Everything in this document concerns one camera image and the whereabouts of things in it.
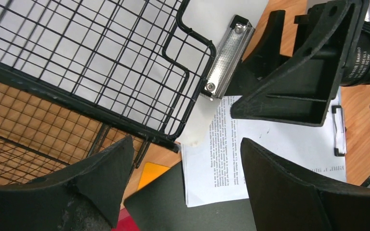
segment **bolt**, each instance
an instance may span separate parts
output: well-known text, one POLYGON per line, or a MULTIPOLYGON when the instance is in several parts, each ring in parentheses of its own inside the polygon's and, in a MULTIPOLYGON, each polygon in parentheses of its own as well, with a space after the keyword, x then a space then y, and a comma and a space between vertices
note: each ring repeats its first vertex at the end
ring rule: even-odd
POLYGON ((206 85, 206 90, 212 92, 213 90, 215 90, 215 85, 213 83, 208 83, 206 85))
POLYGON ((236 34, 240 34, 240 33, 242 33, 244 30, 245 30, 245 28, 244 28, 242 25, 240 25, 240 24, 237 24, 237 25, 236 25, 236 27, 235 27, 235 32, 236 32, 236 34))

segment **document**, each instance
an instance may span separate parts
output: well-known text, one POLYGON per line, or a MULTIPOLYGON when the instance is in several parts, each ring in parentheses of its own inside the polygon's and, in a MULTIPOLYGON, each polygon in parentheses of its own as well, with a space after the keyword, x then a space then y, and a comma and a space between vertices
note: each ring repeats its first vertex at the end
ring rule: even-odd
MULTIPOLYGON (((230 107, 238 98, 223 98, 201 145, 182 146, 188 207, 248 198, 240 159, 244 137, 309 170, 346 181, 345 157, 334 155, 331 108, 320 128, 232 119, 230 107)), ((338 103, 338 97, 331 101, 338 103)))

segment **wire basket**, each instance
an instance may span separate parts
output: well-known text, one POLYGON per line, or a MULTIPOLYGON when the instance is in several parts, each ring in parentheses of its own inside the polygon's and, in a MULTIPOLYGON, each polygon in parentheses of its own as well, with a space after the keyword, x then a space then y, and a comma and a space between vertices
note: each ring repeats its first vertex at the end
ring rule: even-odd
MULTIPOLYGON (((127 134, 0 83, 0 185, 26 183, 76 163, 127 134)), ((132 170, 149 145, 134 137, 132 170)))
POLYGON ((215 57, 189 0, 0 0, 0 82, 178 151, 215 57))

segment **yellow paper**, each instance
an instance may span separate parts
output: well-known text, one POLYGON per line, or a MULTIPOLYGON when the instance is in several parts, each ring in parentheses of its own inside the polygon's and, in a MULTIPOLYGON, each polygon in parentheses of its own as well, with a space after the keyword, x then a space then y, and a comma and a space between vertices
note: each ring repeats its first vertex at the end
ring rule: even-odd
POLYGON ((157 165, 151 162, 147 162, 144 165, 144 170, 140 178, 140 182, 138 183, 138 189, 142 189, 147 184, 151 183, 153 180, 164 174, 166 171, 170 169, 167 166, 157 165))

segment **black wire basket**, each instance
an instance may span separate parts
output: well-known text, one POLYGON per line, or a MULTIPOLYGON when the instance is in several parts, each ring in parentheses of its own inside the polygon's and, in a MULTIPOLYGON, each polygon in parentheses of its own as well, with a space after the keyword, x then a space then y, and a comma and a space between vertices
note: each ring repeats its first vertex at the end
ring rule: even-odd
MULTIPOLYGON (((0 185, 27 183, 96 154, 127 134, 0 83, 0 185)), ((133 137, 132 171, 149 146, 133 137)))
POLYGON ((212 42, 189 0, 0 0, 0 82, 179 151, 212 42))

